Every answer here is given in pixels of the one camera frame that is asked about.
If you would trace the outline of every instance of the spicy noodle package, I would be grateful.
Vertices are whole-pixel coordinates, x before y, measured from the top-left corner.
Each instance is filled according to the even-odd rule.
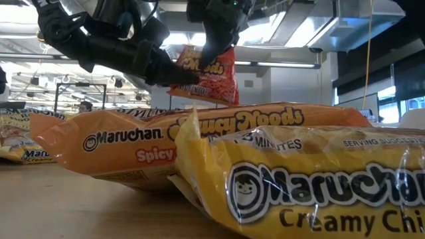
[[[209,64],[199,69],[201,51],[193,45],[186,45],[176,64],[199,76],[197,85],[171,86],[172,96],[182,96],[197,100],[237,106],[239,104],[238,84],[234,77],[234,50],[231,48]]]
[[[31,135],[67,169],[145,191],[163,191],[174,173],[175,137],[191,111],[101,110],[62,121],[32,115]],[[354,109],[307,104],[265,104],[199,111],[203,136],[259,125],[358,125]]]
[[[249,238],[424,237],[425,131],[261,126],[201,139],[197,122],[177,135],[176,166],[188,199],[224,226]]]
[[[30,114],[66,119],[69,116],[34,109],[0,109],[0,157],[15,163],[50,163],[53,158],[30,137]]]

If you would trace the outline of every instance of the creamy chicken ramen package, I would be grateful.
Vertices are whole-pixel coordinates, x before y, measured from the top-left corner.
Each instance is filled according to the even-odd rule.
[[[191,111],[100,110],[62,121],[32,115],[31,134],[65,168],[145,191],[164,191],[177,156],[175,137]],[[259,125],[358,125],[354,109],[277,103],[199,112],[202,136]]]
[[[424,237],[425,131],[261,126],[201,139],[193,114],[176,145],[197,206],[249,238]]]
[[[53,162],[53,158],[30,137],[30,114],[61,120],[69,118],[50,111],[0,109],[0,157],[22,164]]]

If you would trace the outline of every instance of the wooden table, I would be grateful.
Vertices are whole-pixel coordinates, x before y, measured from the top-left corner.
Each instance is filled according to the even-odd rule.
[[[0,238],[241,237],[181,195],[147,195],[57,164],[0,164]]]

